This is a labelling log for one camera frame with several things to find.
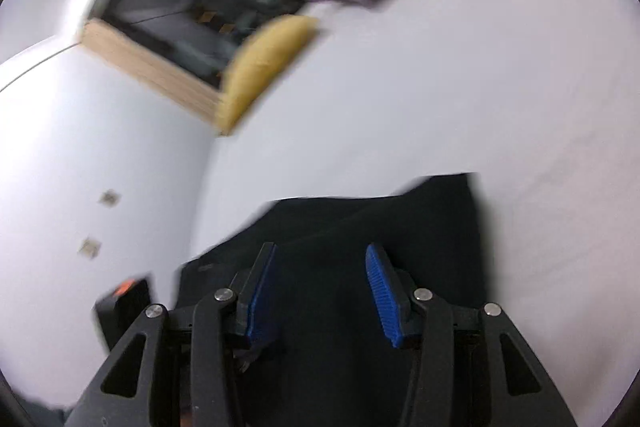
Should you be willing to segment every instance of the wall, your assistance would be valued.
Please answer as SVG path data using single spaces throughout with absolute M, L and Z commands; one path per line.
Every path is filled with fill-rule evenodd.
M 105 356 L 98 296 L 151 272 L 171 304 L 213 132 L 82 48 L 0 93 L 0 367 L 23 393 L 73 403 Z M 112 188 L 120 203 L 97 203 Z M 102 242 L 90 260 L 78 249 Z

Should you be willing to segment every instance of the silver rivet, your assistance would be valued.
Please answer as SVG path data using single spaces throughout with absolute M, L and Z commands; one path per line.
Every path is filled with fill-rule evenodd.
M 418 301 L 430 301 L 433 299 L 433 293 L 427 288 L 418 288 L 414 291 L 414 297 Z
M 151 306 L 146 309 L 145 315 L 150 319 L 159 317 L 162 315 L 162 306 L 160 304 L 151 304 Z
M 497 317 L 502 313 L 502 308 L 500 308 L 498 304 L 488 302 L 484 305 L 484 313 L 486 313 L 490 317 Z
M 216 301 L 224 302 L 234 296 L 234 291 L 229 288 L 220 288 L 216 290 L 213 296 L 216 298 Z

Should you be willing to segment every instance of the black fabric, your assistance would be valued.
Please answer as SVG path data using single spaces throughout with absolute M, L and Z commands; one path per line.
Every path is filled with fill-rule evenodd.
M 280 340 L 239 382 L 253 427 L 392 427 L 411 355 L 385 338 L 364 254 L 392 263 L 452 304 L 486 302 L 478 213 L 465 174 L 428 178 L 401 196 L 279 201 L 252 226 L 185 265 L 176 307 L 195 304 L 278 245 Z

